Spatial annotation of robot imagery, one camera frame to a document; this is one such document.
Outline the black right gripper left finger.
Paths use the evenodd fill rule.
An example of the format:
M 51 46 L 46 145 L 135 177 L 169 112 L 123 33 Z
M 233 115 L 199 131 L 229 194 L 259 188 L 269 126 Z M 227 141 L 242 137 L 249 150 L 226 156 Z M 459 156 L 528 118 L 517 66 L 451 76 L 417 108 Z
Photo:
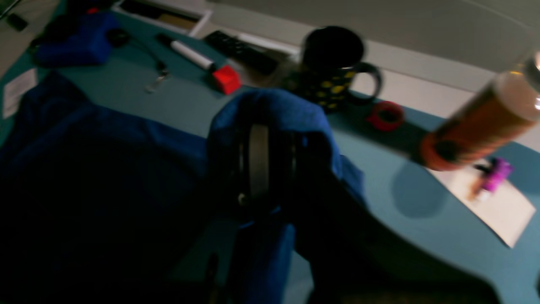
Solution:
M 270 132 L 253 125 L 238 144 L 241 222 L 221 214 L 188 250 L 168 304 L 270 303 Z

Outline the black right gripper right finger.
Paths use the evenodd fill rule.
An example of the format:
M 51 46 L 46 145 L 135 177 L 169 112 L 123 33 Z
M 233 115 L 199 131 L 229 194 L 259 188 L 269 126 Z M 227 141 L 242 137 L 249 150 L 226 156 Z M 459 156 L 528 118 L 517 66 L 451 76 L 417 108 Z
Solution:
M 333 154 L 322 133 L 273 131 L 270 171 L 273 181 L 283 183 L 271 193 L 295 226 L 297 248 L 312 267 L 313 304 L 499 303 L 490 286 L 470 275 L 457 281 L 407 277 L 450 267 L 370 213 L 362 171 Z

